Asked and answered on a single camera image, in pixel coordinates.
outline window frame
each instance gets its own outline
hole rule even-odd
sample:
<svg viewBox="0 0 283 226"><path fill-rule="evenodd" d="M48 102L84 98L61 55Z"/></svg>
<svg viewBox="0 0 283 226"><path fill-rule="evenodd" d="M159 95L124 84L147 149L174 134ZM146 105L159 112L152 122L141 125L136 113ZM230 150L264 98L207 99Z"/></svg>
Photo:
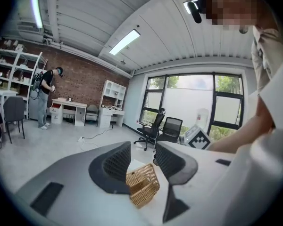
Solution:
<svg viewBox="0 0 283 226"><path fill-rule="evenodd" d="M209 119L209 125L208 125L208 130L207 130L207 134L210 134L211 131L211 127L212 126L218 126L218 127L223 127L223 128L229 128L229 129L235 129L238 130L242 124L243 124L243 116L244 116L244 84L243 84L243 79L242 79L242 74L231 74L231 73L216 73L216 72L203 72L203 73L176 73L176 74L165 74L165 75L160 75L160 76L154 76L154 77L149 77L148 81L147 81L147 87L144 93L144 98L143 98L143 102L142 102L142 107L141 107L141 114L140 114L140 118L139 118L139 122L142 121L142 116L144 111L151 111L151 112L155 112L158 113L159 110L162 107L163 104L163 100L164 100L164 95L165 95L165 90L167 88L167 82L168 82L168 78L169 77L174 77L174 76L188 76L188 75L212 75L213 76L213 100L212 100L212 110L211 110L211 115L210 115L210 119ZM240 79L240 86L241 86L241 94L235 94L235 93L228 93L228 92L220 92L220 91L216 91L216 76L228 76L228 77L235 77L235 78L239 78ZM151 79L154 78L160 78L160 77L164 77L164 86L162 89L148 89L148 87L150 86L149 81ZM148 93L151 92L158 92L161 93L161 98L160 98L160 103L159 103L159 109L152 109L152 108L148 108L145 107L145 102L146 102L146 97ZM226 123L226 122L221 122L221 121L215 121L214 117L215 117L215 113L216 113L216 99L217 97L228 97L228 98L236 98L236 99L240 99L240 118L239 118L239 125L237 124L231 124L231 123Z"/></svg>

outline white ceiling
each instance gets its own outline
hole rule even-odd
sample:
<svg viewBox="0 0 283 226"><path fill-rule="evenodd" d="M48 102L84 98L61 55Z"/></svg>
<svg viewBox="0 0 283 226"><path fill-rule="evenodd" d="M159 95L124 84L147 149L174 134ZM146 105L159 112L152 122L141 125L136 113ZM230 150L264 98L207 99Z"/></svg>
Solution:
<svg viewBox="0 0 283 226"><path fill-rule="evenodd" d="M188 0L40 0L44 28L57 42L90 53L130 72L193 57L251 59L252 32L196 24ZM2 32L21 37L17 24L34 23L30 0L20 0ZM109 51L132 29L141 35L115 56Z"/></svg>

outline woven basket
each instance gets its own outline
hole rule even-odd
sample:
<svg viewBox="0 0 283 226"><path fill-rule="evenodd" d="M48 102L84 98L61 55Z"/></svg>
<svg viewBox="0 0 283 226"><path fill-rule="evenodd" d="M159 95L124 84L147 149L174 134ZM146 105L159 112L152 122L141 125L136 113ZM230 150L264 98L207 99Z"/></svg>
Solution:
<svg viewBox="0 0 283 226"><path fill-rule="evenodd" d="M159 182L151 163L129 172L126 184L130 187L130 199L138 209L150 202L159 190Z"/></svg>

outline fluorescent light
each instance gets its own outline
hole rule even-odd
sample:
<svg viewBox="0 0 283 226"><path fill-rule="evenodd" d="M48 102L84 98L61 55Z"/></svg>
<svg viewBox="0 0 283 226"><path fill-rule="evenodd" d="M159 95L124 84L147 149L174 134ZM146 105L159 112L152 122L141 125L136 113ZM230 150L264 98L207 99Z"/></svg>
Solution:
<svg viewBox="0 0 283 226"><path fill-rule="evenodd" d="M121 51L124 47L126 47L133 40L137 39L139 36L140 34L135 29L133 29L110 50L110 54L116 55L119 51Z"/></svg>
<svg viewBox="0 0 283 226"><path fill-rule="evenodd" d="M31 0L32 7L33 7L33 15L34 19L36 21L37 27L42 28L42 20L41 20L41 14L40 14L40 9L39 9L39 0Z"/></svg>
<svg viewBox="0 0 283 226"><path fill-rule="evenodd" d="M195 4L195 7L198 9L196 1L198 1L198 0L191 0L191 1L187 1L187 2L183 3L183 5L185 7L185 10L187 10L188 14L191 14L191 11L190 11L190 9L188 7L188 2L193 2Z"/></svg>

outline gray floor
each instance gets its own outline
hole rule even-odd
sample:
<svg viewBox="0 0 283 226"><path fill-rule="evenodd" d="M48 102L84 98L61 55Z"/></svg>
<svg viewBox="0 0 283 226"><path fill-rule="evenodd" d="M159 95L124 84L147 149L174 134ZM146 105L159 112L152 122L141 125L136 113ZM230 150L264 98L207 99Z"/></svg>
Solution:
<svg viewBox="0 0 283 226"><path fill-rule="evenodd" d="M11 125L12 144L8 135L4 135L3 147L0 149L0 179L6 189L15 193L32 177L46 169L57 160L91 150L97 146L105 146L122 141L131 141L131 171L144 164L152 162L152 148L146 152L144 143L133 144L139 135L127 127L114 126L94 139L80 141L80 137L93 137L105 131L94 124L86 124L85 127L76 127L73 124L63 122L61 125L52 124L48 130L37 127L36 121L24 122L25 139L22 132L18 132L15 125ZM154 166L160 189L154 198L144 207L139 209L153 225L162 224L162 216L166 204L168 182L159 167Z"/></svg>

